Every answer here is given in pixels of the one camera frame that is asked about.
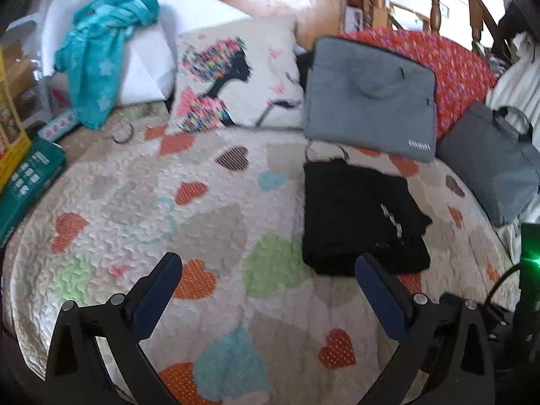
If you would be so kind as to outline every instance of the wire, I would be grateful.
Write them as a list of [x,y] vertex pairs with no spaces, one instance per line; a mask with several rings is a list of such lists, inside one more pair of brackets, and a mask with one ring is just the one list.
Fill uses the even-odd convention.
[[497,283],[495,283],[495,286],[493,286],[493,288],[491,289],[491,291],[489,292],[488,296],[486,297],[485,299],[485,303],[484,305],[486,306],[489,306],[491,304],[491,299],[493,298],[493,295],[497,292],[497,290],[501,287],[501,285],[504,283],[504,281],[510,277],[513,273],[515,273],[516,271],[519,271],[519,268],[520,268],[520,264],[515,264],[514,266],[511,267],[511,269],[509,269],[508,271],[506,271],[502,276],[501,278],[499,278],[499,280],[497,281]]

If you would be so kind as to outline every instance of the throw pillow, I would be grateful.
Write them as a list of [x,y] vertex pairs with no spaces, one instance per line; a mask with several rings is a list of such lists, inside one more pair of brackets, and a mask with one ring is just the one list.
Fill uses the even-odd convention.
[[295,17],[268,17],[182,34],[167,132],[301,128],[295,26]]
[[437,139],[441,139],[475,100],[483,102],[497,82],[473,52],[436,33],[370,29],[344,35],[383,47],[429,67],[437,78]]

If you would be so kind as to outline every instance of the gray tote bag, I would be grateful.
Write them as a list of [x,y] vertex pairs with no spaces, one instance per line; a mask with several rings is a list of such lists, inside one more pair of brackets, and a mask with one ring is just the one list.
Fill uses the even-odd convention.
[[306,137],[433,160],[435,83],[430,69],[394,52],[323,37],[306,87]]
[[476,101],[437,145],[437,156],[476,195],[496,227],[519,216],[540,187],[533,126],[522,113],[529,131],[521,134],[502,113]]

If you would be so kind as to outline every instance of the knotted scarf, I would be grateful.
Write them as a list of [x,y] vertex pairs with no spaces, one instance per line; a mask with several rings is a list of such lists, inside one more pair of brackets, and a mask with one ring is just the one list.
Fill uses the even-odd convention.
[[99,129],[114,107],[124,43],[138,26],[159,18],[157,0],[95,0],[78,10],[73,28],[56,52],[55,70],[66,72],[78,120]]

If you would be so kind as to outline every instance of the red floral cushion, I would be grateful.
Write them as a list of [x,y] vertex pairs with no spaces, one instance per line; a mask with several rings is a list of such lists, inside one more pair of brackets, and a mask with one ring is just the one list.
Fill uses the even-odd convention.
[[438,34],[370,29],[345,34],[361,43],[386,48],[433,70],[437,78],[437,138],[475,101],[483,102],[496,83],[488,66],[473,52]]

